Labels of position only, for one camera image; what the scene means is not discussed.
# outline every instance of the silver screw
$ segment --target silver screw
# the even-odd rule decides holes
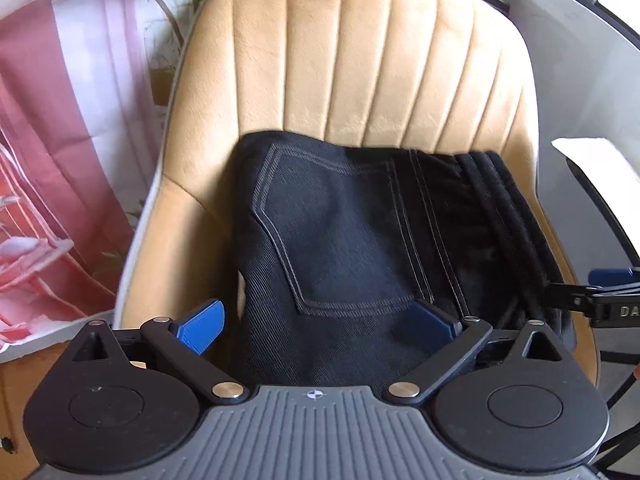
[[[389,393],[394,397],[409,399],[420,393],[420,388],[413,383],[393,383],[389,386]]]
[[[242,384],[227,382],[216,384],[211,391],[221,399],[237,399],[244,393],[244,388]]]

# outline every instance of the triangular cutout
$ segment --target triangular cutout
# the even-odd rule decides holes
[[[76,352],[74,361],[98,361],[100,359],[107,359],[108,357],[107,349],[104,347],[102,339],[98,334],[92,333],[89,334],[78,352]]]
[[[562,356],[558,353],[556,347],[542,332],[534,332],[531,335],[529,349],[527,349],[525,357],[527,359],[540,359],[543,361],[557,362],[562,360]]]

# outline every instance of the black and white circular logo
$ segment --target black and white circular logo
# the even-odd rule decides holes
[[[324,397],[324,392],[321,392],[320,390],[311,390],[306,393],[306,396],[309,397],[309,399],[318,400]]]

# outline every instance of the tan upholstered chair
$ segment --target tan upholstered chair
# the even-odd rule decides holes
[[[536,198],[536,95],[506,17],[480,0],[206,0],[120,287],[121,326],[212,297],[236,304],[229,156],[239,136],[266,129],[349,146],[496,150],[573,281]],[[593,333],[575,322],[575,356],[595,382]]]

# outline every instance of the gray wall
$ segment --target gray wall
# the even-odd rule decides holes
[[[586,282],[594,267],[626,267],[628,260],[551,141],[605,137],[640,170],[640,51],[574,0],[510,3],[538,94],[540,202]]]

